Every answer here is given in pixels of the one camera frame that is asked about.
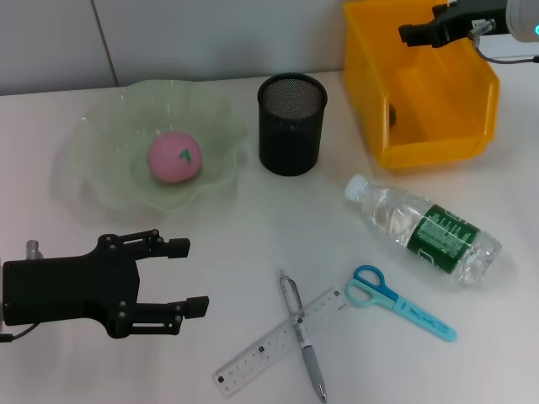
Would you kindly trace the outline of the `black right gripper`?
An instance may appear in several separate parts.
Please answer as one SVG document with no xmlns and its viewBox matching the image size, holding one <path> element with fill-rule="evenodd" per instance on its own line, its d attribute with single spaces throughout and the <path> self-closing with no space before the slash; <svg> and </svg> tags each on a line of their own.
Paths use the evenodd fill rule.
<svg viewBox="0 0 539 404">
<path fill-rule="evenodd" d="M 468 32 L 485 21 L 494 21 L 487 35 L 505 35 L 506 0 L 458 0 L 437 4 L 432 8 L 434 19 L 427 24 L 405 24 L 398 27 L 407 46 L 442 47 L 467 37 Z"/>
</svg>

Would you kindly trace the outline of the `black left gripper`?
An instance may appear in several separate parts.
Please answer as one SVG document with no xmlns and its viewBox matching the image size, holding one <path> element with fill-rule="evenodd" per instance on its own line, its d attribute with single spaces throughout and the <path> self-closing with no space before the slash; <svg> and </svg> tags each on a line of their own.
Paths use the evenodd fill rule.
<svg viewBox="0 0 539 404">
<path fill-rule="evenodd" d="M 76 257 L 3 264 L 2 310 L 8 326 L 88 318 L 112 338 L 178 335 L 185 319 L 205 316 L 208 296 L 166 304 L 136 303 L 136 259 L 187 258 L 189 238 L 166 241 L 159 230 L 103 235 L 93 251 Z"/>
</svg>

